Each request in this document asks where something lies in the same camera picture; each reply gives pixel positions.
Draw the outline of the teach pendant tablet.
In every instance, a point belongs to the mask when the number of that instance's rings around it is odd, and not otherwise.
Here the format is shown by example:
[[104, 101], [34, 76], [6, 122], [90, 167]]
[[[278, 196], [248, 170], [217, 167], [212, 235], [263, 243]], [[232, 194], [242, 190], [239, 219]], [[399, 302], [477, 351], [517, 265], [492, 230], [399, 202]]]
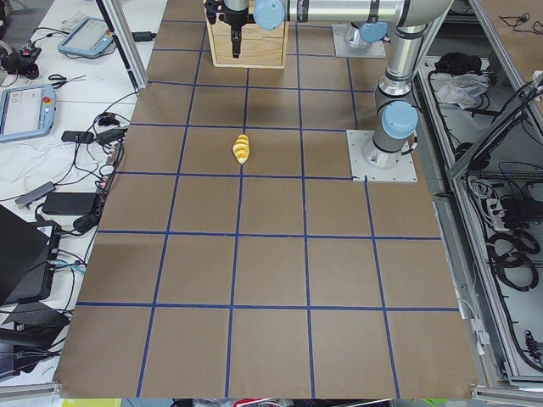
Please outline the teach pendant tablet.
[[56, 92], [49, 84], [6, 89], [1, 95], [1, 142], [47, 135], [54, 122]]
[[105, 54], [114, 44], [109, 27], [102, 19], [86, 17], [57, 46], [60, 53], [85, 59]]

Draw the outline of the black-handled scissors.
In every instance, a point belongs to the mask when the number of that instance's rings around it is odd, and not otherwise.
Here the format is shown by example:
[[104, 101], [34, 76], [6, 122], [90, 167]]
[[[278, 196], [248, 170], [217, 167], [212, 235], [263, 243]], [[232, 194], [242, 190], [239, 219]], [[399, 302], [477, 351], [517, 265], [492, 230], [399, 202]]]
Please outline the black-handled scissors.
[[48, 77], [50, 85], [53, 89], [60, 89], [62, 86], [75, 82], [75, 81], [84, 81], [87, 78], [87, 75], [78, 75], [74, 77], [66, 77], [61, 74], [52, 74]]

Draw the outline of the upper teach pendant tablet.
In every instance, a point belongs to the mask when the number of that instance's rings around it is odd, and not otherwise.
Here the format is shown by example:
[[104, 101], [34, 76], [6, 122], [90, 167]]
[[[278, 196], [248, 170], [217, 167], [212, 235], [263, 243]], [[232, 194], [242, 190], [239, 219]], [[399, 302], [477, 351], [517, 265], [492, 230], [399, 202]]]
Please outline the upper teach pendant tablet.
[[60, 53], [85, 59], [105, 54], [114, 44], [109, 27], [102, 19], [86, 17], [57, 46]]

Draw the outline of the black cloth bundle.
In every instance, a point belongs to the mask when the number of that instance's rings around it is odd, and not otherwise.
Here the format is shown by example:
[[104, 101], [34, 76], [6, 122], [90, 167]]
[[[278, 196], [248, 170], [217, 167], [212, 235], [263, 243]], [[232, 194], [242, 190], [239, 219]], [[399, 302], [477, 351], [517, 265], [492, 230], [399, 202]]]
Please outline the black cloth bundle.
[[438, 72], [450, 75], [465, 75], [467, 73], [479, 75], [482, 68], [482, 60], [477, 55], [447, 53], [434, 66]]

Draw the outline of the black laptop computer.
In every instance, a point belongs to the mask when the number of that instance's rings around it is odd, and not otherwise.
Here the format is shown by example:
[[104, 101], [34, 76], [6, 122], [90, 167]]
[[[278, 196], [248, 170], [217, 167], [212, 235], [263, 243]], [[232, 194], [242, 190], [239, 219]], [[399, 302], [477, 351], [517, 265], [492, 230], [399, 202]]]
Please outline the black laptop computer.
[[27, 222], [1, 208], [1, 304], [47, 298], [53, 283], [60, 226], [52, 220]]

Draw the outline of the wooden drawer cabinet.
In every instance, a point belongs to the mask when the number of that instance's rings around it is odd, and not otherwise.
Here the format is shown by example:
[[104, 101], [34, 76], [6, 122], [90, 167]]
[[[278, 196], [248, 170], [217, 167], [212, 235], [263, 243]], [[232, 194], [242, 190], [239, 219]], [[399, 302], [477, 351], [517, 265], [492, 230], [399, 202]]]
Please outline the wooden drawer cabinet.
[[230, 26], [216, 21], [206, 23], [213, 65], [221, 68], [283, 69], [288, 47], [288, 22], [273, 31], [247, 24], [242, 29], [241, 53], [232, 56]]

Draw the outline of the crumpled white cloth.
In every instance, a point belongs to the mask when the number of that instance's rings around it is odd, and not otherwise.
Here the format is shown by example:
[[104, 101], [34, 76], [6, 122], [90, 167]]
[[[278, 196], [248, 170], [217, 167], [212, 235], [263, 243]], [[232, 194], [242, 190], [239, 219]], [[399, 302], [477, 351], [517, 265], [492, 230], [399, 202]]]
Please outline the crumpled white cloth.
[[461, 109], [475, 108], [489, 84], [490, 79], [486, 75], [456, 75], [445, 82], [436, 92], [436, 97], [439, 103], [457, 104]]

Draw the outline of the black power adapter brick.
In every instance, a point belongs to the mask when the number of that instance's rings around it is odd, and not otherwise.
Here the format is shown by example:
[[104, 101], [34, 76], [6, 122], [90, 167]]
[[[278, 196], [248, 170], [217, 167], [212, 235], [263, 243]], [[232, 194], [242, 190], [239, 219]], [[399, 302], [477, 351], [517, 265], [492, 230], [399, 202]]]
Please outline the black power adapter brick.
[[87, 215], [92, 212], [94, 192], [51, 192], [42, 206], [46, 215]]

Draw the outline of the lower teach pendant tablet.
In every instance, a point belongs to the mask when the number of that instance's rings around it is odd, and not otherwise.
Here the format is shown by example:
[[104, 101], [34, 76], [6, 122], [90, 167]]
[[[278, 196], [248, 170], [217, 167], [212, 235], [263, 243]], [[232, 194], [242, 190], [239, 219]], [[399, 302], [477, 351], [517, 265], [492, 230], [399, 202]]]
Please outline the lower teach pendant tablet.
[[1, 142], [47, 135], [54, 122], [56, 92], [49, 84], [6, 89], [1, 95]]

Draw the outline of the aluminium frame post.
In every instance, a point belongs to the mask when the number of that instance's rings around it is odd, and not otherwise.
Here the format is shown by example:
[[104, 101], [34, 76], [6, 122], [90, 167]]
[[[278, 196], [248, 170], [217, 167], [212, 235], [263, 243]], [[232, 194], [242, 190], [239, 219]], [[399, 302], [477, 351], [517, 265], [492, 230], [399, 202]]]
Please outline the aluminium frame post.
[[96, 0], [96, 4], [114, 39], [132, 87], [135, 92], [140, 92], [148, 84], [148, 74], [120, 2]]

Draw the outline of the yellow toy bread roll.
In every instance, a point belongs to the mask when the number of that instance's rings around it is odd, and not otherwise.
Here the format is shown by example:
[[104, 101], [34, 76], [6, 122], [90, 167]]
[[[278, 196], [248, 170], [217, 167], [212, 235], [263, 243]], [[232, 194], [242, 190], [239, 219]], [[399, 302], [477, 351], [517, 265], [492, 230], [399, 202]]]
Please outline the yellow toy bread roll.
[[240, 165], [247, 162], [250, 155], [249, 137], [247, 135], [240, 134], [237, 136], [232, 145], [232, 153]]

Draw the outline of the grey usb hub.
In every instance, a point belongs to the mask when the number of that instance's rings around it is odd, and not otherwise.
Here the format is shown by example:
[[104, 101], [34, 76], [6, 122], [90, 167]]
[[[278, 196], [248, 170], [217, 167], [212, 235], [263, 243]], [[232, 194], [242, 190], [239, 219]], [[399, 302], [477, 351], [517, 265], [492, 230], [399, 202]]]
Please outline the grey usb hub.
[[55, 190], [56, 186], [51, 181], [45, 182], [41, 186], [16, 198], [15, 204], [19, 207], [28, 207], [37, 200], [45, 198], [49, 193], [54, 192]]

